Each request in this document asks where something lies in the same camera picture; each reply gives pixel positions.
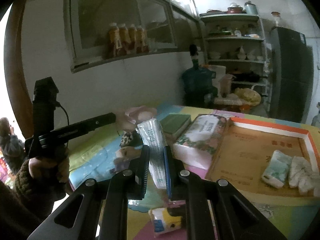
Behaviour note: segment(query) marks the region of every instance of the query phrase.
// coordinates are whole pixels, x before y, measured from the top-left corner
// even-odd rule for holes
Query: shelving unit
[[[259,15],[250,15],[250,14],[202,14],[201,20],[203,21],[206,32],[210,33],[212,32],[212,29],[215,25],[220,25],[220,27],[227,27],[231,28],[231,30],[234,30],[233,27],[241,28],[245,27],[247,24],[252,23],[257,26],[258,35],[260,38],[252,38],[252,37],[237,37],[237,36],[220,36],[220,37],[210,37],[206,36],[206,34],[203,35],[203,44],[204,44],[204,60],[205,63],[211,63],[211,64],[220,64],[227,67],[227,69],[235,69],[238,68],[238,65],[240,68],[250,71],[250,68],[256,69],[257,73],[259,75],[268,76],[268,58],[267,58],[267,46],[265,42],[265,34],[264,34],[264,28],[262,24],[262,20],[259,17]],[[211,59],[209,58],[209,48],[214,47],[215,44],[217,45],[217,51],[221,53],[226,53],[226,56],[223,55],[223,57],[227,57],[227,59]],[[251,51],[252,49],[259,49],[260,54],[263,57],[263,61],[260,60],[242,60],[242,59],[228,59],[228,57],[234,58],[235,53],[235,47],[240,46],[248,47],[248,51],[245,50],[246,53]],[[263,103],[265,106],[265,110],[268,112],[269,110],[269,101],[271,98],[270,95],[270,87],[271,84],[268,81],[268,79],[263,79],[259,82],[237,82],[233,81],[233,85],[242,85],[242,86],[248,86],[249,88],[255,88],[255,86],[261,87],[260,92],[264,95],[268,95],[268,97],[263,98]]]

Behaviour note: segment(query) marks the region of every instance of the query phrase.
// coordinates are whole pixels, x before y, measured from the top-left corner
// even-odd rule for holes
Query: black refrigerator
[[[312,96],[313,58],[304,34],[275,27],[272,45],[272,94],[269,115],[305,122]]]

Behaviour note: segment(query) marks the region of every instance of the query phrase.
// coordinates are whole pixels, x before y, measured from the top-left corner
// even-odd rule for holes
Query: kettle
[[[251,1],[247,1],[244,4],[244,8],[245,8],[245,11],[247,12],[247,14],[253,14],[253,15],[259,14],[256,5],[251,3]]]

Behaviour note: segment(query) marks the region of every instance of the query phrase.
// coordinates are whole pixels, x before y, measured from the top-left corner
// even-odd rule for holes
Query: orange bottle
[[[116,23],[110,23],[108,32],[108,56],[119,57],[122,49],[119,28]]]
[[[130,41],[131,41],[130,46],[129,46],[129,50],[133,50],[135,48],[136,40],[137,40],[137,29],[134,24],[130,25],[129,37],[130,37]]]
[[[144,42],[144,30],[141,25],[137,27],[137,53],[142,53],[142,43]]]
[[[137,53],[149,52],[149,46],[147,44],[147,32],[141,25],[137,28]]]
[[[119,34],[120,34],[121,45],[122,45],[120,54],[122,56],[130,54],[129,46],[131,44],[131,41],[129,37],[129,31],[124,23],[119,24]]]

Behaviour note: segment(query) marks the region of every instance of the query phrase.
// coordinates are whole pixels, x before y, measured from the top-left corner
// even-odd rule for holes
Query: human hand
[[[56,177],[59,182],[65,183],[69,179],[69,158],[59,164],[49,158],[31,158],[29,160],[29,173],[33,179],[47,178],[48,170],[58,166]]]
[[[10,132],[12,135],[14,135],[14,127],[10,125]]]

